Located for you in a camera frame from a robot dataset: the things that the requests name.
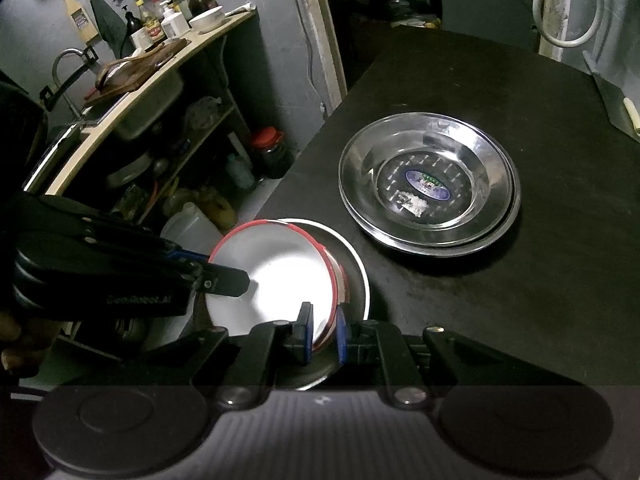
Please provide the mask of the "white enamel bowl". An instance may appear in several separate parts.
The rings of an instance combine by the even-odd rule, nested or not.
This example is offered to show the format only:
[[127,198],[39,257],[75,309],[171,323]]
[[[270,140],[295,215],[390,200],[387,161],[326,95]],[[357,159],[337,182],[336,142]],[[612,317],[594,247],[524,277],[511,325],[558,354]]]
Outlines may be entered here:
[[[335,259],[334,255],[332,255],[329,252],[329,249],[325,247],[323,248],[323,250],[326,256],[328,257],[328,259],[330,260],[331,266],[336,276],[337,300],[335,301],[335,304],[338,306],[342,302],[345,302],[349,297],[348,278],[346,278],[346,275],[344,273],[344,268],[342,267],[341,263],[339,263]],[[328,331],[326,332],[326,336],[324,336],[321,341],[320,349],[325,347],[329,343],[331,337],[333,336],[336,329],[336,320],[337,320],[337,316],[334,316],[334,320],[331,323],[330,327],[328,328]]]
[[250,287],[239,297],[208,294],[211,321],[232,336],[246,335],[262,322],[294,321],[300,307],[314,307],[312,348],[320,344],[336,316],[336,276],[330,260],[305,230],[281,220],[254,220],[238,226],[214,248],[209,261],[245,271]]

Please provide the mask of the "translucent plastic jug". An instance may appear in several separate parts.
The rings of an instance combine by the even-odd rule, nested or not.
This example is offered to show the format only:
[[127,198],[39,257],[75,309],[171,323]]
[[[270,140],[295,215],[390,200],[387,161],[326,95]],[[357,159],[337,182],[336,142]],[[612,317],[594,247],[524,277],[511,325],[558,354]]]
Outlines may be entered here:
[[185,250],[209,257],[222,240],[222,234],[192,202],[187,202],[163,226],[160,237]]

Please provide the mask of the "red lid jar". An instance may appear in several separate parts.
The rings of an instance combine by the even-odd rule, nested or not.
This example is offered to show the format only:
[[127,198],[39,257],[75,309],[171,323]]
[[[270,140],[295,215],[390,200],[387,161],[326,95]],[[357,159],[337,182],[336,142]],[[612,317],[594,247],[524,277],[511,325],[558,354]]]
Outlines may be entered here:
[[283,131],[274,127],[263,128],[254,134],[250,144],[265,177],[281,179],[291,168],[292,152]]

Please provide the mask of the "wooden counter shelf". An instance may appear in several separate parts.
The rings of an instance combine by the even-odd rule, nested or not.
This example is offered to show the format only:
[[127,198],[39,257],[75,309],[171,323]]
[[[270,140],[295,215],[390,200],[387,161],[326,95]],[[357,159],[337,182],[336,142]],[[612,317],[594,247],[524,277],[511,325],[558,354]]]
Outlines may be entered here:
[[62,195],[66,188],[73,181],[78,171],[96,150],[96,148],[106,139],[106,137],[118,126],[124,118],[131,113],[136,106],[144,101],[153,92],[163,86],[169,76],[172,76],[178,67],[192,56],[198,54],[220,37],[224,37],[227,32],[234,29],[239,24],[246,22],[256,15],[256,10],[245,11],[231,16],[225,16],[222,24],[210,32],[187,32],[182,38],[186,45],[178,50],[166,62],[160,64],[160,68],[142,86],[133,92],[126,93],[112,106],[103,119],[96,126],[80,126],[80,147],[74,151],[65,166],[54,178],[48,187],[46,194]]

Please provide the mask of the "wooden cutting board hanging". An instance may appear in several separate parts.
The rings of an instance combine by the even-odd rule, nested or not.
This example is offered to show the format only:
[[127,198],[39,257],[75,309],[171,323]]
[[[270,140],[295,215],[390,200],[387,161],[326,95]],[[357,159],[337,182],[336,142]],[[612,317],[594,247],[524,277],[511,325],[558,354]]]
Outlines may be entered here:
[[73,22],[80,39],[85,44],[91,44],[99,38],[99,32],[96,25],[93,24],[88,12],[77,0],[63,0],[66,7],[66,13]]

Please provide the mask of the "white bowl on counter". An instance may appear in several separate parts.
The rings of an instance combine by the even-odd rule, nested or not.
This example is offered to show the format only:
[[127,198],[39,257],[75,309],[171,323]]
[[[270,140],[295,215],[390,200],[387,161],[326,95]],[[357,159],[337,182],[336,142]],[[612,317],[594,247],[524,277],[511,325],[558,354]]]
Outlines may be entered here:
[[191,18],[189,24],[191,28],[199,34],[206,34],[206,32],[211,32],[218,28],[224,22],[225,18],[224,8],[222,6],[215,6],[213,9],[209,9]]

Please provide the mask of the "white plastic bottle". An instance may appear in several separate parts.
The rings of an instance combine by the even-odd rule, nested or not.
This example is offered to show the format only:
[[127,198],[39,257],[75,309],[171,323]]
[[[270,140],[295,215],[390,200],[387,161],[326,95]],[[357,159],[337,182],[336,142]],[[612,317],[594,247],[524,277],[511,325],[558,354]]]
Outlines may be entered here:
[[160,26],[162,26],[163,32],[168,39],[180,38],[190,32],[190,25],[186,18],[180,11],[176,11],[169,1],[162,1],[160,10],[163,13]]

